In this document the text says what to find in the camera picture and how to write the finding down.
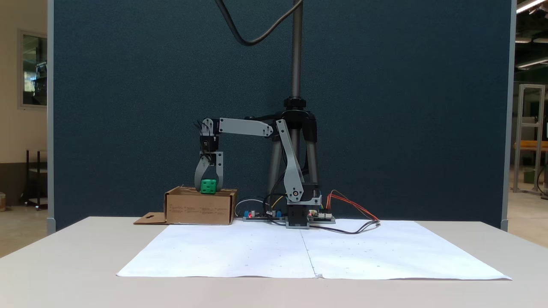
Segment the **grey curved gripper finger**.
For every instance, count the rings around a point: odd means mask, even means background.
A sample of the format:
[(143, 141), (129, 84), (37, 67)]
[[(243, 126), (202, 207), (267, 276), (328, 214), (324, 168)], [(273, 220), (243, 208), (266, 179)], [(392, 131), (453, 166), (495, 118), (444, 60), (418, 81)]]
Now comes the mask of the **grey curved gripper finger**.
[(194, 187), (196, 191), (202, 191), (202, 180), (206, 174), (206, 171), (211, 165), (211, 156), (209, 154), (201, 153), (200, 160), (194, 172)]

